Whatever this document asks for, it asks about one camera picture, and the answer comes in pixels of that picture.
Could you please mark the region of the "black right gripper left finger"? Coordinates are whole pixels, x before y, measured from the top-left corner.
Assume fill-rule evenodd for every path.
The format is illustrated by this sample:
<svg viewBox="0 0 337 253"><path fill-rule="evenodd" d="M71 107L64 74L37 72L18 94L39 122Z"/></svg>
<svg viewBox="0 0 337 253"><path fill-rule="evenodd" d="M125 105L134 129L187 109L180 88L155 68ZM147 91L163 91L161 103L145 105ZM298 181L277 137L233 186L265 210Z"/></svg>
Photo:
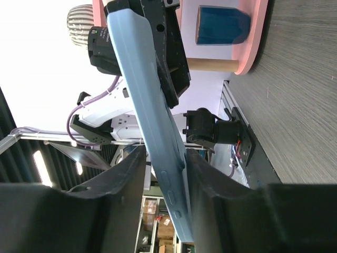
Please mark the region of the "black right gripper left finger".
<svg viewBox="0 0 337 253"><path fill-rule="evenodd" d="M133 252L146 149L70 191L1 184L1 252Z"/></svg>

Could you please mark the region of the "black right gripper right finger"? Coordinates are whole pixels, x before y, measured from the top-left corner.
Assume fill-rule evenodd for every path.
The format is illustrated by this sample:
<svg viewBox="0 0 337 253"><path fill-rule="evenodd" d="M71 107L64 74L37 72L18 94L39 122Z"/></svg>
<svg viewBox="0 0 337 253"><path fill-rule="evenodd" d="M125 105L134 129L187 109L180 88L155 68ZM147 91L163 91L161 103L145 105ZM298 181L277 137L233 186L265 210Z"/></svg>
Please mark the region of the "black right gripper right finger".
<svg viewBox="0 0 337 253"><path fill-rule="evenodd" d="M336 252L336 185L250 189L186 154L196 252Z"/></svg>

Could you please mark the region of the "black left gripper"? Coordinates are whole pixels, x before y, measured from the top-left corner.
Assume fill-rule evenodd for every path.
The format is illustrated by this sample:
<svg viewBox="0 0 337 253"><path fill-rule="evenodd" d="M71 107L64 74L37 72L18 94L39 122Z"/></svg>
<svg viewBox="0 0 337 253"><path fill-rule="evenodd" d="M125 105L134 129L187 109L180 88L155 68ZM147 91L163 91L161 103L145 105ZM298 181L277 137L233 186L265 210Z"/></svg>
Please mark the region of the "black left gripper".
<svg viewBox="0 0 337 253"><path fill-rule="evenodd" d="M190 71L183 47L174 1L104 1L104 13L129 8L151 26L158 76L169 108L190 86ZM107 27L93 26L88 34L90 64L103 74L122 76Z"/></svg>

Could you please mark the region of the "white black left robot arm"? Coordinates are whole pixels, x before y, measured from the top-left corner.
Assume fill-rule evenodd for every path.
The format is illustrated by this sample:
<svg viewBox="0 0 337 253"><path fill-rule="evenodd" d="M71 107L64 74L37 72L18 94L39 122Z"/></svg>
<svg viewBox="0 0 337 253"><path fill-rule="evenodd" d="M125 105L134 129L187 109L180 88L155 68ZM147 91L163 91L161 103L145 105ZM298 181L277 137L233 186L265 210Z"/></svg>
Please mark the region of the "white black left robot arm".
<svg viewBox="0 0 337 253"><path fill-rule="evenodd" d="M191 80L176 6L167 1L112 1L103 8L103 13L108 15L124 9L149 22L151 32L146 36L146 44L155 49L157 87L163 92L169 108L175 107ZM94 26L93 18L94 10L90 4L72 8L67 17L70 37L74 44L87 49L92 66L103 74L116 75L117 81L102 95L92 97L82 92L68 127L99 145L139 139L140 127L108 28ZM217 143L238 144L244 131L237 116L222 120L205 108L177 114L173 119L183 141L208 149Z"/></svg>

